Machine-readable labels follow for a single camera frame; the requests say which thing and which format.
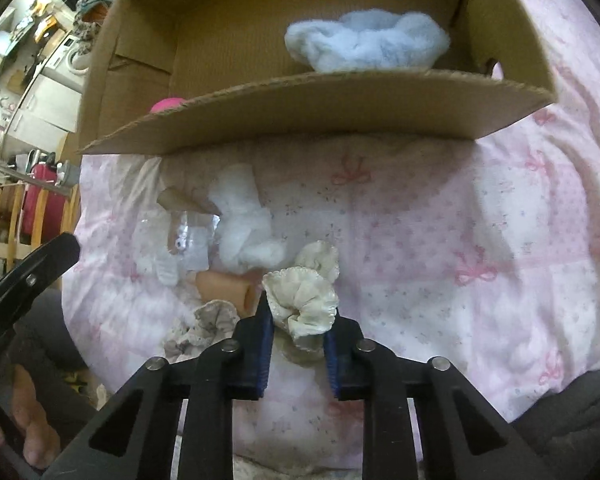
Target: cardboard box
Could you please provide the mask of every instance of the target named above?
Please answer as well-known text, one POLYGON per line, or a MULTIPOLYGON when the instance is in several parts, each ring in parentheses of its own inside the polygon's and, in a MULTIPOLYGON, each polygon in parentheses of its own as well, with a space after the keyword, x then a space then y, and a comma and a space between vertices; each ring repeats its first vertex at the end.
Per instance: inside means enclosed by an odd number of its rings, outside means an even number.
POLYGON ((519 0, 117 0, 93 51, 80 146, 162 155, 293 132, 477 139, 554 99, 519 0), (374 7, 431 15, 449 53, 435 70, 325 75, 286 51, 290 23, 374 7), (494 60, 504 80, 483 75, 494 60), (189 101, 146 115, 168 96, 189 101))

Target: pink bedding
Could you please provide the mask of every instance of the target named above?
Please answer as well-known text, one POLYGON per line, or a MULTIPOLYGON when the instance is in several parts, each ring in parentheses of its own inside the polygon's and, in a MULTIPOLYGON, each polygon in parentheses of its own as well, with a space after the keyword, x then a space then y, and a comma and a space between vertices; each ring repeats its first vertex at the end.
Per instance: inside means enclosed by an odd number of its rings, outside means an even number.
MULTIPOLYGON (((160 352, 189 291, 140 276, 139 214, 177 185, 204 198, 219 169, 253 165, 290 257, 341 254, 341 312, 425 361, 449 357, 508 420, 600 368, 600 28, 580 0, 522 0, 558 104, 476 143, 394 134, 271 139, 170 156, 87 156, 64 312, 87 363, 119 388, 160 352)), ((238 403, 235 451, 284 471, 360 465, 359 404, 324 368, 274 353, 258 404, 238 403)))

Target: white appliance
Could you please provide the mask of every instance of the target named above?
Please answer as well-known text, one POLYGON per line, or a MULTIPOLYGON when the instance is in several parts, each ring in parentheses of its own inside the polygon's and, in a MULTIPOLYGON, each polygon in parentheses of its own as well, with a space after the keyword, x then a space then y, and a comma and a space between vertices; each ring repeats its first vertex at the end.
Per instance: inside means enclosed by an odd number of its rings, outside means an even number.
POLYGON ((13 29, 11 22, 13 21, 13 16, 15 15, 16 9, 14 7, 7 7, 4 9, 4 12, 0 16, 0 31, 5 30, 7 34, 13 29))
POLYGON ((42 67, 42 75, 82 93, 82 87, 87 76, 88 68, 82 69, 74 66, 77 55, 78 38, 69 34, 58 45, 53 54, 42 67))
POLYGON ((26 111, 67 132, 74 132, 80 97, 80 92, 41 74, 23 95, 18 110, 26 111))

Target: gray fabric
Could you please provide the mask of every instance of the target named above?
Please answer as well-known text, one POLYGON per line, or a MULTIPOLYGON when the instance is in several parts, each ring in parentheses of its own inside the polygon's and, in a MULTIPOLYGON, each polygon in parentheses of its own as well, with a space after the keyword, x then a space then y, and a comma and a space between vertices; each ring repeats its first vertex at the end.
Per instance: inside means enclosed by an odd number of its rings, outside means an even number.
POLYGON ((513 427, 560 480, 582 480, 600 458, 600 370, 544 397, 513 427))
POLYGON ((16 323, 15 331, 6 354, 0 357, 0 405, 10 413, 11 365, 22 365, 31 375, 48 423, 65 447, 95 409, 62 380, 60 370, 75 371, 86 365, 64 325, 60 291, 47 289, 36 298, 31 310, 16 323))

